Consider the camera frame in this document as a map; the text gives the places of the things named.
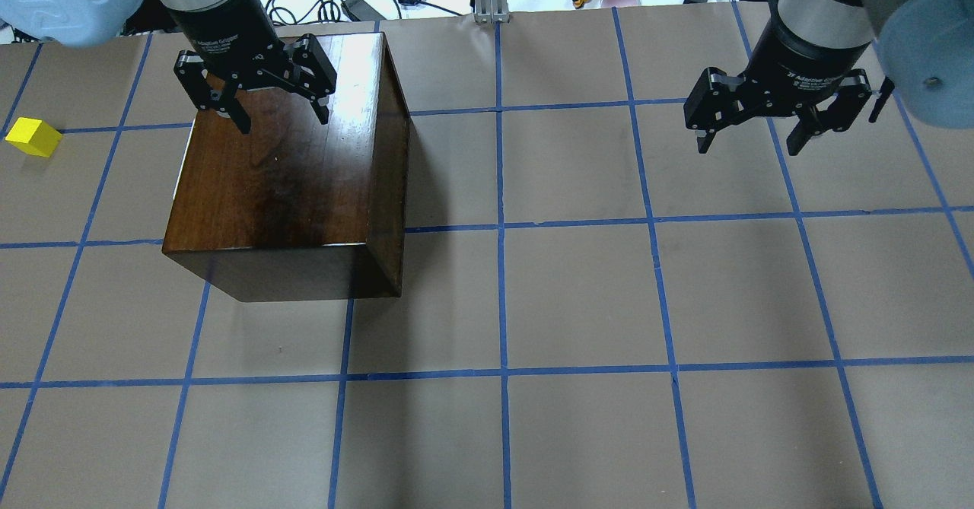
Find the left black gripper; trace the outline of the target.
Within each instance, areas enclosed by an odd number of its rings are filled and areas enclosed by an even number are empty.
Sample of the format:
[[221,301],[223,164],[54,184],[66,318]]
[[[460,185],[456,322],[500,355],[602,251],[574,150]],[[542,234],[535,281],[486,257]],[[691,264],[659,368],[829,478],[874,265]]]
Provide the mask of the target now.
[[[173,71],[198,110],[215,111],[250,134],[253,122],[237,90],[281,88],[309,100],[317,119],[327,124],[337,71],[317,35],[285,44],[261,8],[168,13],[192,46],[180,52]],[[223,87],[212,87],[208,73],[226,81]]]

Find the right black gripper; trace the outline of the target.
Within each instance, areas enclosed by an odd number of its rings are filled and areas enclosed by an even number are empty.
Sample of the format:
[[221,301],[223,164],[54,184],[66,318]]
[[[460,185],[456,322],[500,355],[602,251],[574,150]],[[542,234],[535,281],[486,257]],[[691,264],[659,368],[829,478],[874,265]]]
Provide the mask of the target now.
[[[782,20],[769,19],[742,76],[703,69],[686,98],[685,125],[695,133],[697,152],[707,153],[717,132],[757,115],[797,115],[786,139],[792,157],[824,132],[848,130],[874,95],[866,71],[853,69],[863,51],[863,44],[818,46],[794,34]],[[818,110],[817,104],[834,93],[835,100]]]

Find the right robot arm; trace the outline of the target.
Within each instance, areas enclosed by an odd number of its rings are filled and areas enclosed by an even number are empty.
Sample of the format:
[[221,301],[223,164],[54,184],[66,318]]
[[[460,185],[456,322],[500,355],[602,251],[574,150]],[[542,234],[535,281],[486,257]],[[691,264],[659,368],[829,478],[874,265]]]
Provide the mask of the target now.
[[684,103],[686,128],[705,153],[728,126],[794,117],[795,156],[859,117],[872,86],[856,62],[877,43],[886,77],[871,122],[897,91],[923,123],[969,130],[972,34],[972,0],[777,0],[743,72],[703,70]]

